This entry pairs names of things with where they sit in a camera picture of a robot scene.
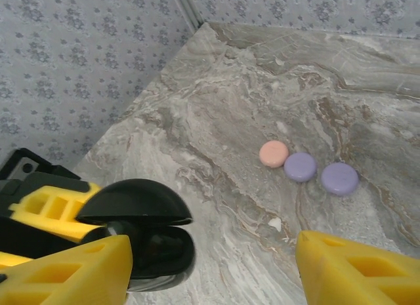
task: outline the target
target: purple disc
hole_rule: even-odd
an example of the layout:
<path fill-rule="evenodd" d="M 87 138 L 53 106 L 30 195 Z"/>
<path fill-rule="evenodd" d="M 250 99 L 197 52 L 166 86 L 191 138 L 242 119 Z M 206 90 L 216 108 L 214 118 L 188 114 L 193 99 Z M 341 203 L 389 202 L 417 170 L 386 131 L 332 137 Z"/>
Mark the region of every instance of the purple disc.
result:
<path fill-rule="evenodd" d="M 296 182 L 307 182 L 316 174 L 316 162 L 305 152 L 294 153 L 286 159 L 284 171 L 287 177 Z"/>
<path fill-rule="evenodd" d="M 350 165 L 333 163 L 322 171 L 321 183 L 331 193 L 348 195 L 356 190 L 359 176 Z"/>

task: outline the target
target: gray marble surface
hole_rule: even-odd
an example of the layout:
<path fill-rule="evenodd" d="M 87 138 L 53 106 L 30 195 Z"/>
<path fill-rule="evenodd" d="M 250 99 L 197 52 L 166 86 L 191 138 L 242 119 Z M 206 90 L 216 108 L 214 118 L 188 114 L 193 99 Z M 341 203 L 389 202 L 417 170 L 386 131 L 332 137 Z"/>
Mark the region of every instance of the gray marble surface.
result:
<path fill-rule="evenodd" d="M 420 257 L 420 41 L 205 24 L 77 166 L 176 190 L 195 222 L 195 272 L 133 304 L 306 304 L 294 259 L 302 229 Z M 285 142 L 317 160 L 297 184 L 261 165 Z M 329 195 L 344 161 L 361 183 Z"/>

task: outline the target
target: blue patterned wallpaper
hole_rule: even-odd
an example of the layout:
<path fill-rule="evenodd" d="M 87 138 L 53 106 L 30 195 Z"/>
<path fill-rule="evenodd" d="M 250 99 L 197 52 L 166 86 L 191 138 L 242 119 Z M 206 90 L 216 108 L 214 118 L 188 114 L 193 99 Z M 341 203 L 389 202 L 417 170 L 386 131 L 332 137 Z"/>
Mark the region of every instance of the blue patterned wallpaper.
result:
<path fill-rule="evenodd" d="M 205 21 L 420 39 L 420 0 L 194 0 Z"/>
<path fill-rule="evenodd" d="M 0 0 L 0 163 L 75 165 L 191 35 L 175 0 Z"/>

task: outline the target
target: round candy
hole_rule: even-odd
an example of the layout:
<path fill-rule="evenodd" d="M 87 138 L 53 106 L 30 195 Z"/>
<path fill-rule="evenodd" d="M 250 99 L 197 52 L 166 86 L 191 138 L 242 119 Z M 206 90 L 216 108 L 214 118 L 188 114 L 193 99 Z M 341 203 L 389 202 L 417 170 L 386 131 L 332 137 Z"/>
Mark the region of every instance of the round candy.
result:
<path fill-rule="evenodd" d="M 268 141 L 260 149 L 261 163 L 273 169 L 282 166 L 288 156 L 287 146 L 280 141 Z"/>
<path fill-rule="evenodd" d="M 284 171 L 287 177 L 296 182 L 307 182 L 316 174 L 316 162 L 305 152 L 294 153 L 286 159 Z"/>
<path fill-rule="evenodd" d="M 321 183 L 331 193 L 348 195 L 356 190 L 359 176 L 350 165 L 333 163 L 322 171 Z"/>

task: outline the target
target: wallpaper flower pattern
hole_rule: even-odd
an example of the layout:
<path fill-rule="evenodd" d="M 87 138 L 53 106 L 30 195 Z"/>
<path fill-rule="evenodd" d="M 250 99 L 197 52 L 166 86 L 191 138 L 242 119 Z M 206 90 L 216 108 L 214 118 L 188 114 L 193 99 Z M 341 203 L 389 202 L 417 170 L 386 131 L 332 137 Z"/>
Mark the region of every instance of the wallpaper flower pattern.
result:
<path fill-rule="evenodd" d="M 420 0 L 194 0 L 205 21 L 420 39 Z"/>
<path fill-rule="evenodd" d="M 0 0 L 0 163 L 75 165 L 190 36 L 175 0 Z"/>

